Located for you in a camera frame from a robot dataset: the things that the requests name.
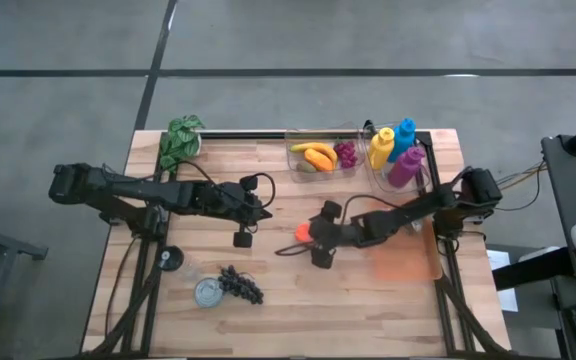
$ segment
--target green plant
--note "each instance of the green plant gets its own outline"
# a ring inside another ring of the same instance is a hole
[[[159,164],[162,169],[170,170],[175,163],[197,154],[199,150],[199,134],[195,132],[197,128],[205,128],[197,115],[188,115],[170,121],[168,136],[161,140]]]

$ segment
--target purple bottle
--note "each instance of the purple bottle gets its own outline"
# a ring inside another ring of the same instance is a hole
[[[395,166],[388,174],[388,182],[396,188],[402,188],[408,184],[419,168],[421,168],[421,160],[426,156],[424,151],[420,148],[413,146],[408,148],[405,153],[401,154]]]

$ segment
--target purple grapes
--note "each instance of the purple grapes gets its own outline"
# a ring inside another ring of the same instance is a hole
[[[338,142],[333,147],[339,160],[341,160],[341,168],[349,169],[357,164],[357,156],[355,156],[355,144],[352,141]]]

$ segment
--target blue bottle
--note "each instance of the blue bottle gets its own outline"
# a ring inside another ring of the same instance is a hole
[[[394,163],[399,155],[405,153],[415,143],[416,128],[415,121],[409,118],[405,118],[395,127],[395,148],[388,156],[389,163]]]

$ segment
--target clear plastic bin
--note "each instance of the clear plastic bin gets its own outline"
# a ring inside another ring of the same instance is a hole
[[[357,173],[357,169],[363,166],[366,159],[365,145],[363,144],[363,134],[352,123],[345,123],[338,127],[320,129],[320,130],[286,130],[286,158],[290,168],[291,178],[298,183],[332,180],[339,178],[352,177]],[[317,171],[315,173],[303,172],[297,169],[297,164],[306,161],[303,152],[292,152],[290,148],[293,145],[307,142],[321,142],[333,147],[337,141],[352,141],[355,145],[355,156],[357,162],[355,166],[347,169],[341,168],[341,160],[337,162],[337,167],[333,171]]]
[[[394,128],[396,126],[396,124],[394,123],[389,123],[389,124],[375,124],[374,128],[375,131],[379,131],[379,129],[384,128],[384,127],[390,127],[390,128]],[[364,146],[364,154],[368,154],[368,150],[370,149],[370,140],[372,140],[372,137],[375,135],[376,133],[373,133],[371,129],[368,128],[364,128],[362,129],[362,145]],[[425,153],[425,148],[422,144],[419,143],[419,140],[415,139],[415,143],[413,146],[418,146],[419,148],[421,148],[422,150],[424,150]],[[428,156],[426,155],[426,157],[424,157],[424,159],[422,160],[422,166],[419,169],[418,173],[412,178],[410,179],[410,181],[403,187],[400,188],[396,188],[392,185],[390,185],[390,183],[388,182],[387,176],[388,173],[390,172],[390,170],[392,169],[394,164],[391,163],[386,163],[386,165],[384,165],[384,167],[380,170],[373,170],[370,167],[370,163],[369,161],[366,161],[366,166],[367,169],[370,173],[372,173],[372,176],[374,177],[374,181],[371,181],[371,184],[376,184],[378,186],[379,189],[375,189],[375,190],[381,190],[382,192],[385,193],[391,193],[391,194],[414,194],[417,193],[419,190],[425,188],[426,186],[428,186],[430,184],[430,174],[428,172]]]

